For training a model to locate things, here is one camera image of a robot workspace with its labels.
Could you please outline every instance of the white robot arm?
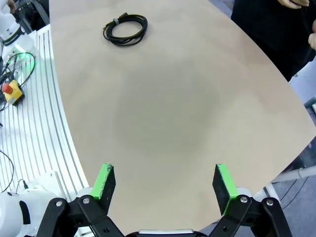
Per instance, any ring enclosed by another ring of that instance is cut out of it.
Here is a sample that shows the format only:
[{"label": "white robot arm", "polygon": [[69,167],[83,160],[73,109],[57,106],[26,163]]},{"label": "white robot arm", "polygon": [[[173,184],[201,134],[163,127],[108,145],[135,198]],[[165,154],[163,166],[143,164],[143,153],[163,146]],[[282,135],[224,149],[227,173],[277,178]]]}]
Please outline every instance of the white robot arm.
[{"label": "white robot arm", "polygon": [[4,61],[15,53],[27,52],[33,45],[33,40],[25,33],[12,14],[7,0],[0,0],[0,37],[4,45],[2,58]]}]

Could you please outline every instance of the red button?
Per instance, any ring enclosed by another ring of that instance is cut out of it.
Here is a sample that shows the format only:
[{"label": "red button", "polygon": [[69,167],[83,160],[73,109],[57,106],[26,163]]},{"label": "red button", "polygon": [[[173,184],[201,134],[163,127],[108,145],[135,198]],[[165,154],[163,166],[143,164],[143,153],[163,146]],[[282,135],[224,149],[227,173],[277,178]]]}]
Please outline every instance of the red button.
[{"label": "red button", "polygon": [[7,94],[11,94],[13,91],[12,87],[8,84],[8,83],[5,83],[3,84],[2,86],[2,92],[5,92]]}]

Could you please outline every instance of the table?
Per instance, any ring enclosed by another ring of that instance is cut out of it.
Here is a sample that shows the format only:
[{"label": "table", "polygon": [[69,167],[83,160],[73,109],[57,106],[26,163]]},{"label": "table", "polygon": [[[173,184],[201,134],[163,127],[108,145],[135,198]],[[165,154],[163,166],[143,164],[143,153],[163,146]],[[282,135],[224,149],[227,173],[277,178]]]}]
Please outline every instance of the table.
[{"label": "table", "polygon": [[[72,139],[89,185],[115,166],[109,216],[124,234],[205,227],[220,217],[215,163],[255,193],[316,135],[268,57],[206,0],[55,0],[50,11]],[[102,36],[124,12],[149,22],[129,48]]]}]

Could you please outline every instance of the gray floor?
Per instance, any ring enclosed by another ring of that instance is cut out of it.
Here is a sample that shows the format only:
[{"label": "gray floor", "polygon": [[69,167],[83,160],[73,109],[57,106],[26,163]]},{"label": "gray floor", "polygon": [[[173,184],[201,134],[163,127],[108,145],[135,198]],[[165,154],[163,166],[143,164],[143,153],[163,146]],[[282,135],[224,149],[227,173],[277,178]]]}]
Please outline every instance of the gray floor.
[{"label": "gray floor", "polygon": [[[234,0],[210,0],[222,12],[230,17]],[[302,103],[308,101],[312,96],[316,95],[316,59],[303,68],[297,77],[293,77],[290,81],[293,90],[297,93]],[[311,117],[316,124],[316,115],[309,110]],[[306,162],[316,162],[313,156],[307,158]],[[285,207],[297,194],[302,187],[305,179],[298,180],[288,194],[281,202],[281,206]],[[275,190],[279,197],[283,197],[293,181],[281,182],[274,184]],[[308,178],[305,185],[294,199],[294,201],[284,209],[285,216],[291,228],[294,237],[315,237],[316,236],[316,176]],[[202,231],[209,234],[216,224],[210,225]],[[253,236],[249,228],[243,227],[238,231],[237,237]]]}]

